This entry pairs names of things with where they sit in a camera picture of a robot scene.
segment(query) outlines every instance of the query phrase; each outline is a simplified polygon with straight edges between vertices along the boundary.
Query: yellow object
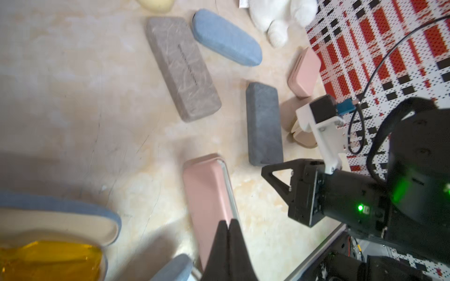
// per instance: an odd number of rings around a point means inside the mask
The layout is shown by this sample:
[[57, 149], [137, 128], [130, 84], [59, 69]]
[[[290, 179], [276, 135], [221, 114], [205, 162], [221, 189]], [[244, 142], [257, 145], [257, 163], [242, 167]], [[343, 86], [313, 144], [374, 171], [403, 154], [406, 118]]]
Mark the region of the yellow object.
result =
[[138, 0], [142, 7], [157, 13], [167, 13], [175, 0]]
[[101, 249], [85, 244], [38, 241], [0, 248], [2, 281], [97, 281]]

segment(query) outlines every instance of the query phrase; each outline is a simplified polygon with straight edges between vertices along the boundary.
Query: plush paw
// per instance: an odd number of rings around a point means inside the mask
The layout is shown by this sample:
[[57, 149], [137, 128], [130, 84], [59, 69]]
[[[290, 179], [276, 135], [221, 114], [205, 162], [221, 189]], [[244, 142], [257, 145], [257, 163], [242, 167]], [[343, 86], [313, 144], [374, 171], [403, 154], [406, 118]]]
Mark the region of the plush paw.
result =
[[268, 18], [258, 18], [257, 20], [252, 17], [253, 24], [261, 32], [267, 32], [270, 26], [270, 19]]
[[288, 42], [288, 24], [284, 21], [273, 21], [267, 32], [269, 42], [274, 48], [281, 48]]
[[317, 9], [316, 0], [293, 0], [291, 4], [293, 17], [301, 27], [306, 27], [314, 20]]

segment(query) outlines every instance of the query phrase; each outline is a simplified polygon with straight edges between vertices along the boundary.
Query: pink glasses case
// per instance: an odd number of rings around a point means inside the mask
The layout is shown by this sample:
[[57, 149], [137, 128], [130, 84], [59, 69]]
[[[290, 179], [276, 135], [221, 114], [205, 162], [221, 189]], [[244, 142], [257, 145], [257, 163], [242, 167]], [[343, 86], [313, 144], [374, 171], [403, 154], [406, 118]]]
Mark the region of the pink glasses case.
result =
[[233, 189], [225, 161], [217, 154], [187, 161], [183, 182], [204, 269], [219, 221], [238, 219]]
[[320, 65], [320, 59], [311, 47], [300, 53], [288, 80], [289, 88], [296, 96], [307, 98], [312, 95]]

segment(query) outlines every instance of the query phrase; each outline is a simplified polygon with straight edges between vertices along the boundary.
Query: stuffed animal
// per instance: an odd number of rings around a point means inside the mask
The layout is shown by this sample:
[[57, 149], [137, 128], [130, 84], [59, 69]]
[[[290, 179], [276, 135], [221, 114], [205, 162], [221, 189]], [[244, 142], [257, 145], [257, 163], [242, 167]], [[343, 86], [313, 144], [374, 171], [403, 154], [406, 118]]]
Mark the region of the stuffed animal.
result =
[[288, 41], [288, 27], [310, 24], [317, 14], [317, 0], [250, 0], [250, 17], [257, 29], [267, 32], [274, 48]]

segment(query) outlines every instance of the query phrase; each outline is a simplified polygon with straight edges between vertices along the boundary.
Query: marble floor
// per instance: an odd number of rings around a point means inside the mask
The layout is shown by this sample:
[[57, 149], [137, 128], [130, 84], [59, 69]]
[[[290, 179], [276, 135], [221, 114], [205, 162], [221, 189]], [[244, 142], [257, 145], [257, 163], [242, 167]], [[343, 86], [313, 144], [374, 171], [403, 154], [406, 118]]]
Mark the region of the marble floor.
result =
[[[226, 159], [261, 281], [283, 280], [338, 225], [325, 218], [309, 229], [289, 219], [248, 162], [249, 81], [278, 90], [285, 160], [321, 157], [288, 135], [295, 109], [307, 102], [287, 85], [309, 45], [305, 30], [290, 28], [289, 43], [275, 50], [236, 0], [176, 0], [169, 15], [190, 21], [201, 8], [252, 35], [263, 62], [243, 67], [199, 45], [222, 108], [187, 124], [145, 36], [152, 14], [135, 0], [0, 1], [0, 186], [117, 212], [123, 227], [105, 249], [107, 280], [146, 281], [180, 253], [198, 260], [181, 167], [209, 153]], [[323, 94], [319, 79], [315, 96]]]

